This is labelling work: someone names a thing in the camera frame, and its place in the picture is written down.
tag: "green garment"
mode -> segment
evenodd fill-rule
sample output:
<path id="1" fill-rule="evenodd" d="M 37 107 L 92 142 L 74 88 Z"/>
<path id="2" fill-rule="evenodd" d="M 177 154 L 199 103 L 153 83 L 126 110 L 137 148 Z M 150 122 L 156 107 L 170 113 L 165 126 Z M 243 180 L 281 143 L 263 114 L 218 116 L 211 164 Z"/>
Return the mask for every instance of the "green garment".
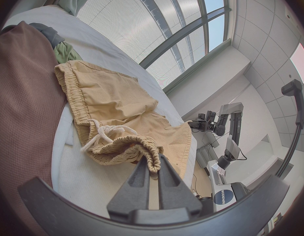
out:
<path id="1" fill-rule="evenodd" d="M 69 60 L 82 60 L 80 55 L 73 49 L 72 45 L 63 41 L 56 45 L 54 52 L 59 64 L 66 63 Z"/>

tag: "blue oval logo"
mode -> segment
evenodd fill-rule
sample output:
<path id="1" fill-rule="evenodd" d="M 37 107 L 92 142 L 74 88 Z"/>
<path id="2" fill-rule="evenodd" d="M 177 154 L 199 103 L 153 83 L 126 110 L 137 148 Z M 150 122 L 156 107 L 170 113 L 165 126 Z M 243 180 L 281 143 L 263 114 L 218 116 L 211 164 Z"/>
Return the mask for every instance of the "blue oval logo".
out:
<path id="1" fill-rule="evenodd" d="M 215 202 L 217 205 L 224 205 L 230 202 L 234 197 L 234 194 L 230 190 L 222 190 L 217 192 L 214 195 L 213 202 Z"/>

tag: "brown fabric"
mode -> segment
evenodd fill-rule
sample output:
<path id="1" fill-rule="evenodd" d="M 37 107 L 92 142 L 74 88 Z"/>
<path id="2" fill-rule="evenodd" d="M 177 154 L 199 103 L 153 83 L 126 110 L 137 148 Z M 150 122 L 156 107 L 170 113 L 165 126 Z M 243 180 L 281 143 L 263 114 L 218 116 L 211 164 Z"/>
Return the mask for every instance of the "brown fabric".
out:
<path id="1" fill-rule="evenodd" d="M 190 127 L 187 123 L 172 127 L 164 116 L 155 113 L 158 101 L 141 88 L 137 78 L 80 60 L 57 65 L 55 74 L 67 95 L 79 139 L 85 146 L 82 150 L 96 162 L 135 162 L 144 155 L 155 176 L 160 169 L 160 152 L 184 177 Z M 112 130 L 120 125 L 123 130 Z"/>
<path id="2" fill-rule="evenodd" d="M 0 36 L 0 188 L 36 235 L 46 235 L 22 202 L 17 187 L 39 176 L 51 186 L 54 135 L 66 96 L 47 38 L 21 22 Z"/>

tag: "dark gray garment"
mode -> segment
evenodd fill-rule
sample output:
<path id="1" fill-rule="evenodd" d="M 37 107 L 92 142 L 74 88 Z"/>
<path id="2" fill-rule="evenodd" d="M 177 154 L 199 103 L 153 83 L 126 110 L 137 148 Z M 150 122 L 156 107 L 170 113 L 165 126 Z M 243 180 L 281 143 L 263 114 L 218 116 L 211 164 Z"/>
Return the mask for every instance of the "dark gray garment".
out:
<path id="1" fill-rule="evenodd" d="M 65 41 L 65 39 L 59 36 L 58 32 L 54 30 L 52 27 L 48 27 L 40 23 L 30 23 L 29 25 L 33 26 L 35 29 L 40 31 L 51 43 L 53 49 L 55 49 L 56 45 L 58 45 L 60 42 Z M 16 27 L 16 25 L 6 26 L 1 30 L 0 34 L 4 34 L 9 30 L 12 30 L 14 27 Z"/>

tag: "white sheet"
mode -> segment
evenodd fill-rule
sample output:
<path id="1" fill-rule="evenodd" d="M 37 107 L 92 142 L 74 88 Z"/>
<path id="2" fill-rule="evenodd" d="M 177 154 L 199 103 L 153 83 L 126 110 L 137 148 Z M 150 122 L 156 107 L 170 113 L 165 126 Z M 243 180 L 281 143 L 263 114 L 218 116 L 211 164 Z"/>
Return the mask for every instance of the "white sheet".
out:
<path id="1" fill-rule="evenodd" d="M 78 18 L 69 15 L 60 7 L 52 5 L 17 14 L 10 18 L 5 26 L 16 25 L 23 20 L 26 23 L 36 22 L 53 27 L 59 35 L 65 38 L 66 42 L 74 47 L 83 60 L 137 77 L 141 87 L 151 97 L 159 101 L 155 111 L 166 116 L 172 126 L 183 123 L 156 80 L 106 37 Z M 66 120 L 70 118 L 66 108 L 63 115 Z M 73 146 L 65 145 L 65 143 L 73 143 Z M 88 156 L 81 154 L 79 152 L 81 144 L 76 130 L 71 128 L 70 133 L 67 121 L 60 121 L 54 140 L 54 148 L 52 154 L 54 189 L 83 209 L 108 217 L 106 205 L 127 179 L 134 165 L 123 163 L 114 166 L 101 166 Z M 187 169 L 183 179 L 187 186 L 191 185 L 193 177 L 196 148 L 197 141 L 192 137 Z"/>

